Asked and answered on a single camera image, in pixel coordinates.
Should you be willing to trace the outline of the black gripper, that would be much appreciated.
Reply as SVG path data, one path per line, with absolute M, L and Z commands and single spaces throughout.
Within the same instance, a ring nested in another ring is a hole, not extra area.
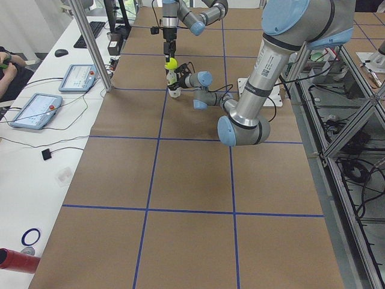
M 177 28 L 176 27 L 163 27 L 163 38 L 166 42 L 163 45 L 163 51 L 165 55 L 165 61 L 169 62 L 170 57 L 175 57 L 176 42 L 177 39 Z
M 177 69 L 176 73 L 184 74 L 181 75 L 178 79 L 177 84 L 168 85 L 167 88 L 171 91 L 180 90 L 180 88 L 189 88 L 188 78 L 189 78 L 189 67 L 188 63 L 181 64 Z

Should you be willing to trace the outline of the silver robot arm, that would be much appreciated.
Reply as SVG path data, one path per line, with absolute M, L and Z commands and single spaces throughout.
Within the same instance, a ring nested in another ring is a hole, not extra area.
M 169 93 L 176 98 L 180 89 L 194 88 L 194 107 L 220 106 L 217 132 L 227 146 L 256 145 L 270 134 L 270 124 L 259 113 L 271 94 L 283 68 L 294 52 L 307 45 L 310 49 L 342 45 L 353 34 L 354 1 L 269 1 L 262 13 L 262 43 L 254 69 L 239 99 L 228 93 L 209 90 L 212 75 L 185 73 L 176 66 L 177 26 L 183 23 L 194 35 L 223 19 L 226 1 L 207 1 L 207 10 L 193 13 L 183 1 L 162 3 L 165 71 Z
M 169 63 L 176 52 L 177 26 L 182 22 L 195 36 L 199 36 L 208 25 L 223 19 L 228 12 L 227 1 L 203 1 L 208 9 L 195 14 L 184 1 L 162 2 L 162 31 L 165 62 Z

